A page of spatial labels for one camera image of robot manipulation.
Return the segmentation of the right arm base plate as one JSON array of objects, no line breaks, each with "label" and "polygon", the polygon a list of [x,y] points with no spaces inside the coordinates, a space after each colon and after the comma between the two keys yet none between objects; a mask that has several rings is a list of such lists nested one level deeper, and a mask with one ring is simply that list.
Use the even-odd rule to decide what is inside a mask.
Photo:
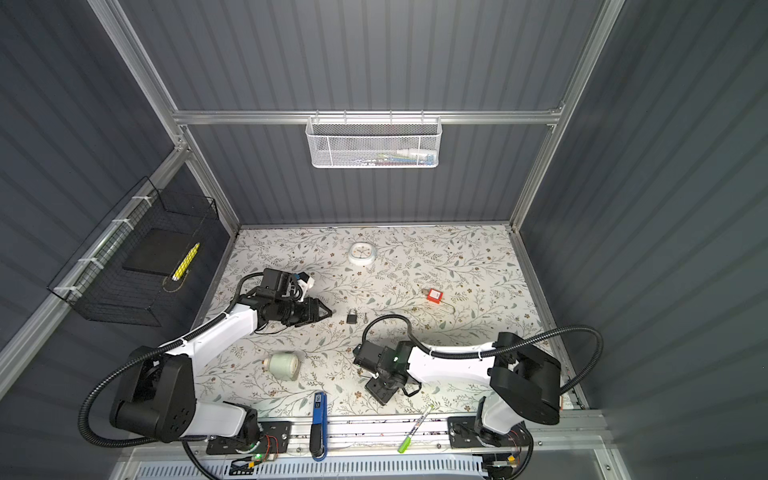
[{"label": "right arm base plate", "polygon": [[515,425],[506,434],[493,432],[479,427],[479,420],[472,416],[452,416],[447,418],[450,446],[455,449],[468,448],[512,448],[528,447],[531,436],[523,424]]}]

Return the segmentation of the red padlock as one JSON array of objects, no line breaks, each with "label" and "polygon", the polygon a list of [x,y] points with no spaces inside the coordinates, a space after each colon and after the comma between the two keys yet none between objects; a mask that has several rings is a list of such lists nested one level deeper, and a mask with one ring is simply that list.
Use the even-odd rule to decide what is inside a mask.
[{"label": "red padlock", "polygon": [[441,304],[443,300],[443,292],[436,289],[423,289],[422,293],[426,299],[435,304]]}]

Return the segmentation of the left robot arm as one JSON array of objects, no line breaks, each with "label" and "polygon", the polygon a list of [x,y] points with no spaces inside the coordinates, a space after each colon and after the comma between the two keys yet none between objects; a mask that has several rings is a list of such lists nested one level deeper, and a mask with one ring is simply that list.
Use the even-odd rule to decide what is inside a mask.
[{"label": "left robot arm", "polygon": [[304,272],[266,268],[248,274],[212,320],[160,347],[135,350],[118,377],[111,425],[164,443],[209,436],[245,446],[258,443],[257,412],[225,401],[200,400],[195,378],[234,343],[272,323],[298,328],[330,318],[332,310],[308,294],[313,282]]}]

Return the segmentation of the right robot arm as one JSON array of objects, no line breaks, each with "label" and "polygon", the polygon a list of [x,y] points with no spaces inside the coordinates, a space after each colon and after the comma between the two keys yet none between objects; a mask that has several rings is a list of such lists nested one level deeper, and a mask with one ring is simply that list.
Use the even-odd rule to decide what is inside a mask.
[{"label": "right robot arm", "polygon": [[426,351],[413,341],[396,347],[362,341],[353,350],[354,364],[372,374],[365,389],[382,405],[398,392],[411,397],[429,383],[457,381],[486,386],[471,432],[483,445],[499,446],[528,422],[556,425],[560,421],[560,362],[534,345],[484,357],[482,352],[512,346],[522,340],[501,333],[495,342],[470,347],[450,347],[449,353],[467,359],[440,358],[431,346]]}]

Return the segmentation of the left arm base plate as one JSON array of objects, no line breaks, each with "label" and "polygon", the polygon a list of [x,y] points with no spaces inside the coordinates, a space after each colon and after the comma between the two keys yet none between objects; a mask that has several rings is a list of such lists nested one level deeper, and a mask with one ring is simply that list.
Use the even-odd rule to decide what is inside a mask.
[{"label": "left arm base plate", "polygon": [[212,437],[208,455],[282,454],[287,451],[293,424],[289,421],[257,422],[235,437]]}]

